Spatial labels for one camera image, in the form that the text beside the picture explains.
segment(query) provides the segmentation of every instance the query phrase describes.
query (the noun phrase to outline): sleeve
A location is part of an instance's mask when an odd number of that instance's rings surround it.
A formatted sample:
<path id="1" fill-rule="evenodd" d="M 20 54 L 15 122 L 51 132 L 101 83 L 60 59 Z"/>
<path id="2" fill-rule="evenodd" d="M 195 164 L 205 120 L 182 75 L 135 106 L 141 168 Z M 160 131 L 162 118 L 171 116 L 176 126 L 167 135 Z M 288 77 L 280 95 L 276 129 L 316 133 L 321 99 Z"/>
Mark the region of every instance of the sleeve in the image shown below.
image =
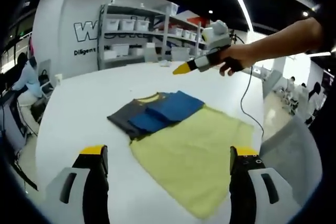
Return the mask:
<path id="1" fill-rule="evenodd" d="M 14 83 L 12 89 L 13 90 L 22 89 L 26 85 L 27 80 L 28 80 L 27 69 L 23 68 L 20 78 L 18 79 L 17 82 Z"/>
<path id="2" fill-rule="evenodd" d="M 336 19 L 333 17 L 334 12 L 326 10 L 325 6 L 318 5 L 314 7 L 312 17 L 316 19 L 323 29 L 323 44 L 321 51 L 331 51 L 335 45 Z"/>

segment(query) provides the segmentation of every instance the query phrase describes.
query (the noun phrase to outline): human hand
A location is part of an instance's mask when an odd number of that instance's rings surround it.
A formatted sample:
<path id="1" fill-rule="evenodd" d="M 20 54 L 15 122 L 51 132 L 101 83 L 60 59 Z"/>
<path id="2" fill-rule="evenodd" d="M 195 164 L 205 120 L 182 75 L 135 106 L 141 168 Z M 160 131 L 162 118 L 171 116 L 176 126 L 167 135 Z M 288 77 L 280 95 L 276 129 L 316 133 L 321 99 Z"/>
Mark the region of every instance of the human hand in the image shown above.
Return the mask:
<path id="1" fill-rule="evenodd" d="M 243 68 L 249 68 L 257 62 L 256 57 L 252 54 L 252 50 L 249 44 L 232 45 L 226 50 L 222 51 L 220 56 L 221 60 L 225 60 L 227 57 L 238 60 Z M 224 76 L 225 71 L 229 68 L 230 67 L 227 64 L 224 64 L 219 70 L 220 75 Z M 233 74 L 234 72 L 232 69 L 230 69 L 228 75 L 231 76 Z"/>

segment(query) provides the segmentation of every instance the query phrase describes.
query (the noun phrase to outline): white table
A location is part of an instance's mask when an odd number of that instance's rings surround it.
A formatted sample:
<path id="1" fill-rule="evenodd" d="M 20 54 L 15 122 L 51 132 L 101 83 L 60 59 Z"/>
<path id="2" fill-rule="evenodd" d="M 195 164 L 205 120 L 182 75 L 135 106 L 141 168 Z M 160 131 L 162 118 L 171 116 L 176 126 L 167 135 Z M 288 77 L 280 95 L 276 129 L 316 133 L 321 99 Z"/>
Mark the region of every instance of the white table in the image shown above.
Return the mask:
<path id="1" fill-rule="evenodd" d="M 134 98 L 181 90 L 254 125 L 253 148 L 259 151 L 261 129 L 240 109 L 249 75 L 236 73 L 222 77 L 215 69 L 172 75 L 179 64 L 160 67 L 157 63 L 141 63 L 63 80 L 49 100 L 38 134 L 39 190 L 44 191 L 64 167 L 71 167 L 82 149 L 105 144 L 111 223 L 228 223 L 229 197 L 208 220 L 196 219 L 142 168 L 131 153 L 128 136 L 106 118 Z M 261 80 L 252 77 L 243 101 L 245 111 L 261 125 L 264 121 L 262 92 Z"/>

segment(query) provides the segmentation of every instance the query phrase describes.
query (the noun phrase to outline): yellow cloth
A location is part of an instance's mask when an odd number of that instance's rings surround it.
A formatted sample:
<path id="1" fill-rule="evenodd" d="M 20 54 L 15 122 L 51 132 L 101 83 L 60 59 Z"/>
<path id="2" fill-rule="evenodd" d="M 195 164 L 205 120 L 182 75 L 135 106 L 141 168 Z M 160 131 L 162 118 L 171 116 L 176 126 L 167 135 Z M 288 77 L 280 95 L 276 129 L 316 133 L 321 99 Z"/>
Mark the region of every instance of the yellow cloth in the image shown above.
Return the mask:
<path id="1" fill-rule="evenodd" d="M 194 216 L 207 218 L 229 190 L 230 146 L 250 146 L 252 133 L 251 125 L 204 106 L 130 146 L 173 198 Z"/>

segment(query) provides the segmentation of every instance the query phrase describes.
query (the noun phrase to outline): metal shelving unit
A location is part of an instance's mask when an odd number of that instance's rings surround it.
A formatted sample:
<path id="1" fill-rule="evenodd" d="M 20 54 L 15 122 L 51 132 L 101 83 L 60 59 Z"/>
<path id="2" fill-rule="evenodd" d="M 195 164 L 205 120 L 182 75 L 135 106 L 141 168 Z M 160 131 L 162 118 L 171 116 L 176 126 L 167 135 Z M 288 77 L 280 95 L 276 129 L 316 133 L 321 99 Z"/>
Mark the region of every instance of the metal shelving unit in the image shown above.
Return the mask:
<path id="1" fill-rule="evenodd" d="M 171 16 L 168 12 L 169 9 L 167 9 L 167 12 L 164 13 L 160 10 L 154 10 L 154 9 L 148 9 L 144 7 L 130 7 L 130 6 L 123 6 L 123 5 L 116 5 L 116 4 L 105 4 L 101 5 L 100 11 L 99 11 L 99 21 L 98 21 L 98 38 L 97 38 L 97 64 L 98 69 L 105 69 L 107 63 L 112 62 L 121 62 L 121 61 L 130 61 L 130 60 L 139 60 L 143 58 L 143 56 L 122 56 L 117 57 L 115 59 L 109 59 L 104 60 L 104 40 L 105 36 L 113 36 L 113 35 L 146 35 L 146 37 L 149 39 L 149 41 L 152 41 L 153 37 L 160 38 L 162 40 L 162 50 L 161 50 L 161 57 L 163 58 L 166 54 L 167 49 L 167 40 L 169 38 L 181 40 L 182 42 L 186 42 L 192 45 L 195 45 L 194 55 L 197 54 L 197 48 L 199 48 L 199 45 L 205 45 L 204 42 L 199 41 L 198 38 L 201 36 L 201 30 L 203 29 L 201 27 L 201 24 L 196 25 L 190 22 L 187 22 L 185 20 L 179 19 L 175 16 Z M 132 15 L 132 16 L 141 16 L 148 18 L 150 21 L 149 24 L 149 31 L 106 31 L 106 19 L 107 15 L 110 14 L 119 14 L 119 15 Z M 153 31 L 154 29 L 154 22 L 155 20 L 162 20 L 164 22 L 164 30 L 163 33 L 158 33 Z M 169 34 L 168 28 L 169 23 L 174 23 L 177 25 L 180 25 L 182 27 L 185 27 L 189 30 L 197 30 L 196 40 L 191 40 L 187 38 L 183 38 L 180 36 L 177 36 L 175 34 Z"/>

